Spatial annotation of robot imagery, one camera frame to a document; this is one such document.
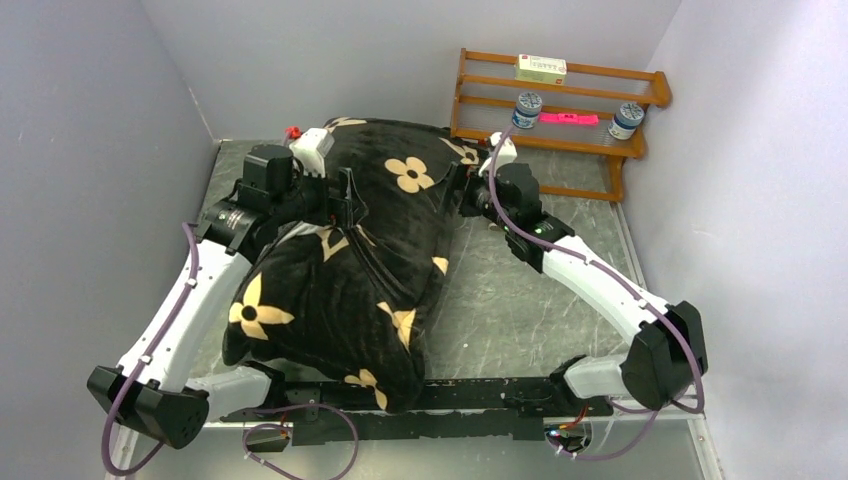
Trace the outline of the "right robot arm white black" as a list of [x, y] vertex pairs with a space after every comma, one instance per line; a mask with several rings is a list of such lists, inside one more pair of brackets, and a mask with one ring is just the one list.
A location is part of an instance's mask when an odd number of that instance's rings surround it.
[[609, 322], [626, 342], [623, 355], [576, 356], [552, 375], [549, 398], [572, 415], [588, 400], [626, 397], [643, 411], [674, 405], [700, 413], [705, 407], [706, 346], [697, 308], [648, 292], [596, 254], [575, 231], [547, 213], [528, 165], [484, 170], [454, 163], [442, 180], [440, 207], [482, 217], [504, 234], [511, 254], [574, 292]]

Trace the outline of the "black pillowcase with beige flowers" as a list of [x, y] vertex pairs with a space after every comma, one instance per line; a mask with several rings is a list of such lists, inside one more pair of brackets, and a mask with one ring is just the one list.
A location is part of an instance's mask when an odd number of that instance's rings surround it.
[[445, 179], [487, 152], [446, 127], [353, 117], [325, 127], [326, 166], [351, 170], [367, 215], [347, 231], [286, 227], [232, 299], [221, 358], [289, 360], [403, 413], [423, 390], [422, 336], [450, 268], [457, 214], [440, 206]]

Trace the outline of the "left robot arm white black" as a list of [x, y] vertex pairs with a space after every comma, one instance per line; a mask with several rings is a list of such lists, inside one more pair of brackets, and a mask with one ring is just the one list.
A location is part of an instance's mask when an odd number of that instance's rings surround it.
[[251, 363], [203, 378], [190, 371], [206, 332], [283, 225], [351, 227], [366, 212], [352, 171], [328, 175], [319, 151], [252, 148], [230, 192], [185, 226], [186, 263], [147, 328], [116, 366], [90, 374], [88, 390], [109, 422], [181, 449], [206, 422], [232, 414], [272, 420], [302, 404], [314, 419], [317, 389], [288, 387], [270, 368]]

